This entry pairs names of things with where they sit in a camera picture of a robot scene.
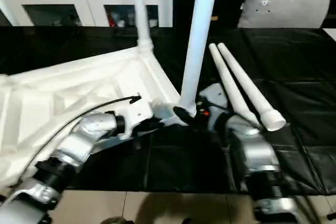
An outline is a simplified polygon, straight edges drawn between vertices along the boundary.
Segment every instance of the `white plastic cap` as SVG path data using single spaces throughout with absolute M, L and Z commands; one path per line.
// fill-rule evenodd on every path
M 265 112 L 260 120 L 268 131 L 277 131 L 286 125 L 286 119 L 277 110 Z

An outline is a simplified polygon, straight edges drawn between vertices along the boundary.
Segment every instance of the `glass cabinet door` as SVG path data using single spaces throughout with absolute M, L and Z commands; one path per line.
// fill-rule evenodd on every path
M 109 26 L 135 27 L 134 5 L 104 5 Z M 159 26 L 157 5 L 147 5 L 149 27 Z
M 81 26 L 74 5 L 23 5 L 35 26 Z

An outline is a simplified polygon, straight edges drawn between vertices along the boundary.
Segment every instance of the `gray cushion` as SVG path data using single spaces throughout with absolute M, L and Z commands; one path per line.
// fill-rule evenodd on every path
M 330 0 L 245 0 L 238 27 L 321 27 Z

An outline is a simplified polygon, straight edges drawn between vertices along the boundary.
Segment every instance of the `white pipe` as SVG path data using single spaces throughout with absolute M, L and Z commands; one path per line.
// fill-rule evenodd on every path
M 181 98 L 178 105 L 196 113 L 195 98 L 215 0 L 195 0 Z
M 144 0 L 135 0 L 135 23 L 138 29 L 140 50 L 152 50 L 153 43 L 149 34 L 147 8 Z
M 275 110 L 271 104 L 269 104 L 227 47 L 223 43 L 219 43 L 218 48 L 240 85 L 250 98 L 252 104 L 260 114 L 260 120 L 265 128 L 268 131 L 277 131 L 284 127 L 286 125 L 286 120 L 282 117 L 279 111 Z
M 209 49 L 234 111 L 259 125 L 256 116 L 249 110 L 216 45 L 211 43 Z

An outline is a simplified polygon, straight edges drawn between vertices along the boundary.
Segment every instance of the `cabinet door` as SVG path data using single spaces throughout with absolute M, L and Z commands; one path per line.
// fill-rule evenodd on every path
M 149 25 L 172 27 L 173 0 L 144 0 Z M 88 0 L 97 26 L 135 26 L 134 0 Z
M 87 0 L 4 0 L 21 26 L 94 26 Z

